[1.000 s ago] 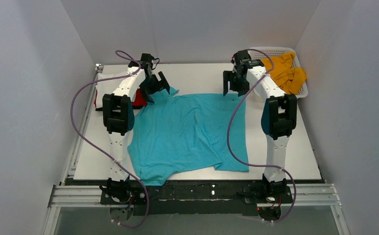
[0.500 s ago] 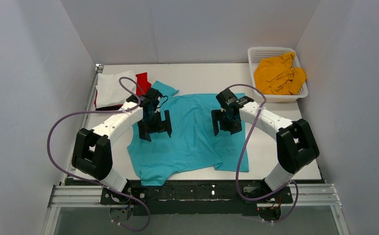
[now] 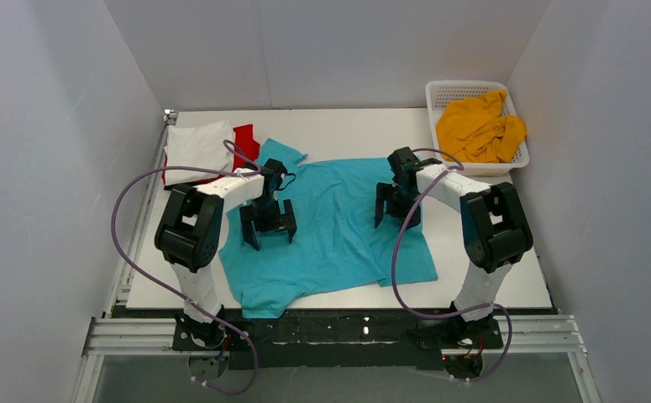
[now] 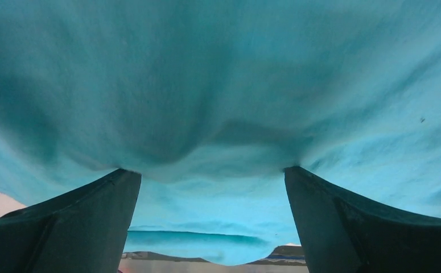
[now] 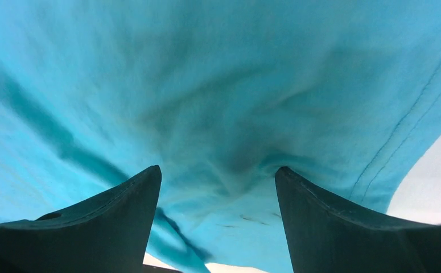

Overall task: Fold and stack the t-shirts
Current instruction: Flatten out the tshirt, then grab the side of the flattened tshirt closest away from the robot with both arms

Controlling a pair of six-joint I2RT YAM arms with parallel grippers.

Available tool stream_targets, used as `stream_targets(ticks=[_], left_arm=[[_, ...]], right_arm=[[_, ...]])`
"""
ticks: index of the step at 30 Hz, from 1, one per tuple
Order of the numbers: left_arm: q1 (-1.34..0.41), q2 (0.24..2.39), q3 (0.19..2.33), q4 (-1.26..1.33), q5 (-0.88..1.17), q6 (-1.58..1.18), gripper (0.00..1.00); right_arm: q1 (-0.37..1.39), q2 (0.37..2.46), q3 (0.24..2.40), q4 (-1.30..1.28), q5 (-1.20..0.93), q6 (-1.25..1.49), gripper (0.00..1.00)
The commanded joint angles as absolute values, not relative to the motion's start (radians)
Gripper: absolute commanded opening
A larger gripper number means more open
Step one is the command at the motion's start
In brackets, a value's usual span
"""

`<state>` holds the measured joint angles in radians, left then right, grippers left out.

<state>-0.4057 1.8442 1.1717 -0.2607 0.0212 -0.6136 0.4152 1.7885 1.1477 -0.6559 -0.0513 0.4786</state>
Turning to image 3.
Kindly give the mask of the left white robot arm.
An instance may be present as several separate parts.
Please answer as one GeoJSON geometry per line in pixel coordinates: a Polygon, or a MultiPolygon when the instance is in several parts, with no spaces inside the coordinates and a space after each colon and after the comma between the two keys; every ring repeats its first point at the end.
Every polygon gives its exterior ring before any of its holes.
{"type": "Polygon", "coordinates": [[[211,263],[217,255],[223,216],[237,210],[236,228],[243,241],[260,250],[260,233],[286,233],[293,240],[297,220],[291,201],[277,192],[295,180],[279,160],[261,168],[248,163],[234,175],[202,188],[173,186],[155,234],[155,247],[176,274],[185,296],[184,313],[198,323],[210,323],[221,311],[211,263]]]}

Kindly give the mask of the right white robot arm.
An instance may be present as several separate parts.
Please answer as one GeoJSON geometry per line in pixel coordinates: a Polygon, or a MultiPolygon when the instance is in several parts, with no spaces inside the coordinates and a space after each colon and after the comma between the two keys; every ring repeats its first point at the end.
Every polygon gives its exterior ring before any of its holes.
{"type": "Polygon", "coordinates": [[[422,221],[426,197],[444,204],[460,216],[463,245],[469,267],[450,313],[465,325],[488,319],[507,274],[533,247],[533,235],[515,186],[509,182],[488,184],[463,174],[456,158],[449,165],[437,158],[421,160],[414,149],[404,147],[387,158],[393,174],[375,191],[375,224],[384,217],[400,223],[391,256],[391,283],[397,284],[396,264],[406,231],[422,221]]]}

